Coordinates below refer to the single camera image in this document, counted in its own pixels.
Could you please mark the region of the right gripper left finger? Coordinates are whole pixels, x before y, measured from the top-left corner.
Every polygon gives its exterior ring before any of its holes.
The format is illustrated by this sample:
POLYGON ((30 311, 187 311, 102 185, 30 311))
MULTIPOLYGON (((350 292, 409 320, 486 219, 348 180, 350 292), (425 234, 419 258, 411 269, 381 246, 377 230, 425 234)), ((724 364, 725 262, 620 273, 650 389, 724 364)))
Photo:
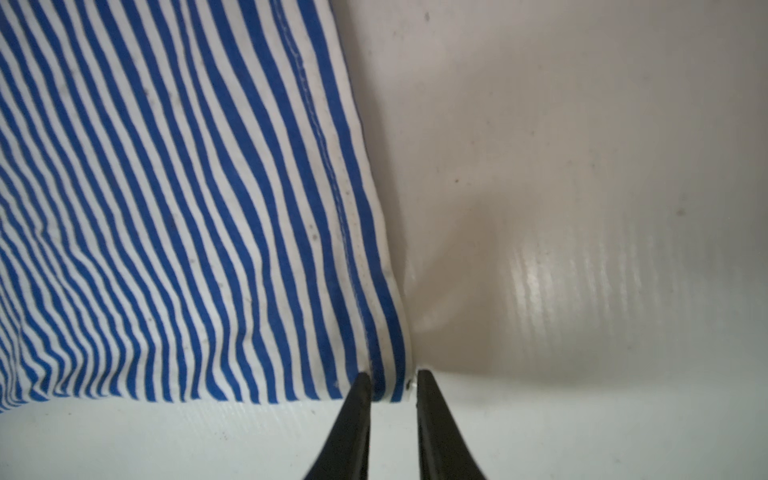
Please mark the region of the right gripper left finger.
POLYGON ((365 480, 371 430, 372 382, 361 372, 305 479, 365 480))

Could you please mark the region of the blue striped tank top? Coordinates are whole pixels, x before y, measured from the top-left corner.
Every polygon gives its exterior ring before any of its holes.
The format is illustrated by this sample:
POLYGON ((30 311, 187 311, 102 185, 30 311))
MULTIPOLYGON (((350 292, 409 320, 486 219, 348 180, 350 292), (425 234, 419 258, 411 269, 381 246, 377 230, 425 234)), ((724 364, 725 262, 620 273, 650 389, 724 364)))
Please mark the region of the blue striped tank top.
POLYGON ((1 5, 1 407, 277 404, 409 335, 327 1, 1 5))

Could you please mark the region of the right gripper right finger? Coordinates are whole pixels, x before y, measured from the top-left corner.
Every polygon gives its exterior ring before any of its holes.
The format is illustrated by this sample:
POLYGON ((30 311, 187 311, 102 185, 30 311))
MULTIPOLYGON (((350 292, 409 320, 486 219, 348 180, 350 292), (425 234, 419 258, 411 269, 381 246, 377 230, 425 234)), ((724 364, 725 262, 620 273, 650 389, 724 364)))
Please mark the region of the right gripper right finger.
POLYGON ((417 373, 417 435, 421 479, 485 479, 429 370, 417 373))

